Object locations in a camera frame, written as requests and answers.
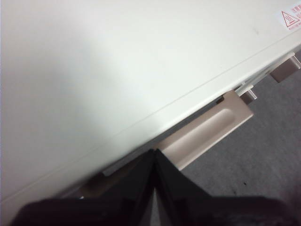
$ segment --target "red warning triangle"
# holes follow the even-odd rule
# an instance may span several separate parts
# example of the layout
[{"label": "red warning triangle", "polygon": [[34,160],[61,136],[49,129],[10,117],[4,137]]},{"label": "red warning triangle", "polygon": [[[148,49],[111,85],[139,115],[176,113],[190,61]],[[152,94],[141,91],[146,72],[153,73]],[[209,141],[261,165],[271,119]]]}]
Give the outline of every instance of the red warning triangle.
[{"label": "red warning triangle", "polygon": [[283,12],[283,11],[281,11],[281,12],[282,12],[282,16],[283,16],[283,19],[284,19],[285,24],[286,24],[287,27],[292,26],[293,24],[295,24],[298,21],[300,21],[300,19],[295,18],[294,16],[289,15],[286,12]]}]

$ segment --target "beige plastic tab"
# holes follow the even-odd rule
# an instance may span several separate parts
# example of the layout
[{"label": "beige plastic tab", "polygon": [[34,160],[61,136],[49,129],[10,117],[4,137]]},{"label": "beige plastic tab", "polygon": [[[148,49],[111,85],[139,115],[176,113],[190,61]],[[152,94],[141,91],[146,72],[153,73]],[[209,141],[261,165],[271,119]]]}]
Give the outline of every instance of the beige plastic tab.
[{"label": "beige plastic tab", "polygon": [[235,91],[156,146],[180,170],[253,116]]}]

